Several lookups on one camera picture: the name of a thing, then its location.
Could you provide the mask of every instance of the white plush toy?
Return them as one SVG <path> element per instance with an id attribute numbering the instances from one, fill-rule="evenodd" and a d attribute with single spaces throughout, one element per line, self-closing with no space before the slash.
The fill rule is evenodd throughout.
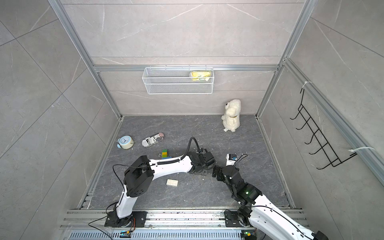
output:
<path id="1" fill-rule="evenodd" d="M 240 110 L 241 102 L 239 99 L 234 99 L 225 105 L 225 114 L 221 116 L 221 120 L 223 120 L 224 127 L 231 132 L 240 127 Z"/>

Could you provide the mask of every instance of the black wire rack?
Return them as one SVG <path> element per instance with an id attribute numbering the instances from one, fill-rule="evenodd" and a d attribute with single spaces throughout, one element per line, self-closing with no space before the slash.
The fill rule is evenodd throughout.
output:
<path id="1" fill-rule="evenodd" d="M 304 123 L 304 125 L 303 125 L 301 128 L 296 128 L 296 129 L 297 129 L 297 130 L 301 130 L 301 129 L 303 129 L 303 128 L 305 127 L 305 125 L 308 125 L 309 129 L 312 131 L 312 137 L 311 137 L 310 142 L 308 142 L 308 143 L 304 142 L 304 143 L 307 144 L 307 145 L 308 145 L 308 144 L 311 144 L 313 138 L 315 138 L 315 139 L 317 140 L 317 142 L 319 143 L 319 145 L 320 145 L 319 150 L 317 150 L 317 151 L 314 152 L 314 153 L 309 153 L 309 154 L 310 154 L 310 155 L 314 155 L 314 154 L 318 153 L 320 150 L 323 150 L 325 156 L 327 156 L 327 159 L 328 159 L 328 161 L 329 161 L 329 164 L 327 164 L 325 167 L 322 167 L 322 168 L 318 168 L 318 167 L 317 167 L 317 169 L 321 170 L 321 169 L 324 169 L 324 168 L 328 167 L 329 165 L 332 165 L 332 167 L 336 167 L 336 166 L 342 164 L 343 162 L 347 161 L 348 159 L 351 159 L 352 157 L 356 156 L 357 153 L 354 152 L 354 153 L 352 153 L 352 154 L 349 156 L 349 158 L 347 158 L 347 159 L 345 159 L 345 160 L 343 160 L 343 161 L 339 158 L 339 156 L 338 156 L 338 155 L 336 154 L 336 152 L 333 150 L 331 144 L 328 142 L 328 140 L 327 140 L 327 138 L 325 137 L 324 133 L 323 133 L 323 132 L 320 130 L 320 128 L 317 126 L 317 123 L 315 122 L 315 120 L 311 117 L 311 115 L 309 114 L 309 112 L 307 111 L 307 109 L 305 109 L 305 107 L 303 106 L 304 88 L 301 89 L 300 93 L 302 93 L 302 95 L 301 95 L 301 102 L 300 102 L 300 106 L 297 108 L 297 110 L 298 110 L 299 112 L 297 113 L 296 117 L 295 117 L 295 118 L 291 118 L 291 120 L 295 120 L 299 115 L 301 115 L 301 116 L 303 117 L 303 119 L 305 120 L 305 123 Z M 303 116 L 303 114 L 302 114 L 302 111 L 303 111 L 303 110 L 304 110 L 304 111 L 306 112 L 306 114 L 309 116 L 308 119 L 305 119 L 305 117 Z M 315 124 L 316 128 L 313 129 L 313 128 L 309 125 L 309 123 L 308 123 L 309 120 L 312 120 L 312 121 L 313 121 L 313 123 Z M 326 141 L 326 143 L 325 143 L 324 145 L 322 145 L 321 142 L 319 141 L 319 139 L 317 138 L 317 136 L 316 136 L 316 133 L 317 133 L 317 132 L 320 132 L 321 135 L 323 136 L 324 140 Z M 332 161 L 331 161 L 330 158 L 329 158 L 329 156 L 328 156 L 328 154 L 326 153 L 324 147 L 327 146 L 327 145 L 331 148 L 331 150 L 333 151 L 334 155 L 336 156 L 336 159 L 335 159 L 335 160 L 332 160 Z"/>

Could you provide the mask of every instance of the wall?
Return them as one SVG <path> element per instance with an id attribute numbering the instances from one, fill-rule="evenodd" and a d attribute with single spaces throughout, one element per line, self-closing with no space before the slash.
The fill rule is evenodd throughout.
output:
<path id="1" fill-rule="evenodd" d="M 291 56 L 313 82 L 308 84 L 314 84 L 382 156 L 383 9 L 382 1 L 319 0 Z M 316 169 L 328 164 L 326 156 L 308 154 L 319 144 L 304 144 L 311 139 L 310 129 L 296 130 L 305 121 L 300 116 L 290 119 L 298 112 L 301 87 L 285 70 L 261 117 L 296 207 L 304 209 L 312 230 L 330 239 L 382 239 L 383 186 L 358 156 Z M 303 104 L 340 159 L 348 158 L 351 147 L 307 94 Z"/>
<path id="2" fill-rule="evenodd" d="M 232 99 L 242 114 L 254 114 L 273 76 L 272 71 L 217 71 L 212 94 L 147 94 L 142 72 L 101 72 L 122 114 L 223 114 Z"/>
<path id="3" fill-rule="evenodd" d="M 304 1 L 192 2 L 62 0 L 96 65 L 277 64 Z M 125 115 L 222 114 L 235 98 L 254 114 L 272 75 L 216 72 L 213 94 L 148 95 L 142 72 L 102 72 Z"/>
<path id="4" fill-rule="evenodd" d="M 290 119 L 298 113 L 301 87 L 284 70 L 261 117 L 296 207 L 304 209 L 311 230 L 320 230 L 329 239 L 381 239 L 383 186 L 358 156 L 336 167 L 316 169 L 329 163 L 325 154 L 310 155 L 319 149 L 318 142 L 305 144 L 311 140 L 311 130 L 308 126 L 296 129 L 305 123 L 301 116 Z M 347 159 L 351 147 L 306 93 L 303 105 L 340 159 Z M 312 120 L 309 123 L 315 129 Z M 326 143 L 319 133 L 316 136 L 322 145 Z M 335 159 L 328 146 L 326 152 Z"/>
<path id="5" fill-rule="evenodd" d="M 291 59 L 384 158 L 384 2 L 320 0 Z"/>
<path id="6" fill-rule="evenodd" d="M 46 0 L 0 3 L 0 239 L 50 239 L 116 117 Z"/>

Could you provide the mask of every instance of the clock face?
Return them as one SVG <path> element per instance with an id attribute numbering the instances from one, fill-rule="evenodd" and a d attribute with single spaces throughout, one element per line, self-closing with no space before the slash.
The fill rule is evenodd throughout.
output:
<path id="1" fill-rule="evenodd" d="M 120 139 L 120 143 L 121 144 L 124 144 L 124 143 L 127 143 L 127 142 L 129 142 L 131 139 L 130 139 L 130 137 L 122 137 L 121 139 Z"/>

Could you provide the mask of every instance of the floor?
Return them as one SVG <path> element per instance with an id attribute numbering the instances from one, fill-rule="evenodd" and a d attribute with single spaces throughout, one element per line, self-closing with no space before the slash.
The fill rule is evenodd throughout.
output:
<path id="1" fill-rule="evenodd" d="M 90 209 L 104 209 L 119 200 L 122 187 L 112 171 L 114 164 L 133 163 L 139 156 L 161 159 L 162 149 L 175 157 L 185 152 L 188 140 L 194 136 L 200 147 L 212 152 L 217 165 L 225 166 L 226 154 L 247 153 L 238 164 L 246 182 L 259 188 L 276 206 L 288 206 L 283 187 L 263 140 L 254 115 L 241 115 L 236 132 L 225 132 L 220 115 L 199 116 L 128 116 L 124 118 L 118 137 L 130 135 L 135 144 L 130 149 L 113 147 L 104 166 Z M 165 135 L 163 141 L 144 148 L 141 141 L 156 133 Z M 115 167 L 120 178 L 124 167 Z M 167 179 L 178 180 L 178 186 L 167 186 Z M 140 196 L 135 209 L 167 207 L 229 207 L 238 206 L 223 182 L 212 176 L 188 173 L 163 176 L 153 181 L 148 191 Z"/>

